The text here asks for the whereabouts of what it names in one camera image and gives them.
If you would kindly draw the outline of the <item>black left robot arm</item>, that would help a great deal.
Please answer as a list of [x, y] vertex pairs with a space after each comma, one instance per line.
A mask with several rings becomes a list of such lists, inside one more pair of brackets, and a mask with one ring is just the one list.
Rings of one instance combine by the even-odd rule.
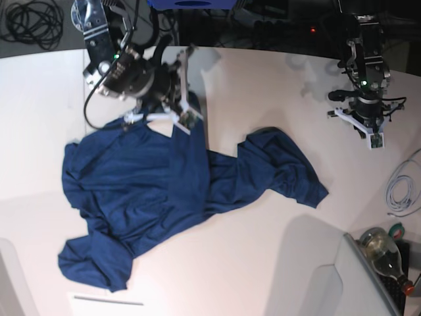
[[334, 1], [343, 25], [346, 44], [339, 47], [338, 67], [348, 76], [353, 89], [335, 90], [331, 101], [349, 101], [346, 109], [328, 112], [329, 117], [346, 120], [360, 132], [379, 133], [385, 119], [404, 109], [406, 97], [386, 98], [391, 73], [382, 56], [384, 31], [379, 14], [382, 1]]

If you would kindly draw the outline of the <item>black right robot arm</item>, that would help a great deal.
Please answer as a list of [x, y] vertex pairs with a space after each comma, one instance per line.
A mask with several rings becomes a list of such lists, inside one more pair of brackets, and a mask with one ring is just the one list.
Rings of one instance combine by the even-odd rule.
[[140, 103], [117, 123], [102, 130], [116, 130], [145, 120], [148, 116], [167, 115], [174, 122], [187, 116], [188, 104], [183, 98], [181, 60], [164, 63], [162, 55], [172, 36], [160, 37], [159, 13], [150, 9], [152, 34], [144, 43], [133, 41], [137, 15], [130, 16], [122, 1], [75, 1], [71, 19], [83, 37], [89, 64], [83, 75], [90, 88], [85, 101], [98, 93], [116, 99], [133, 98]]

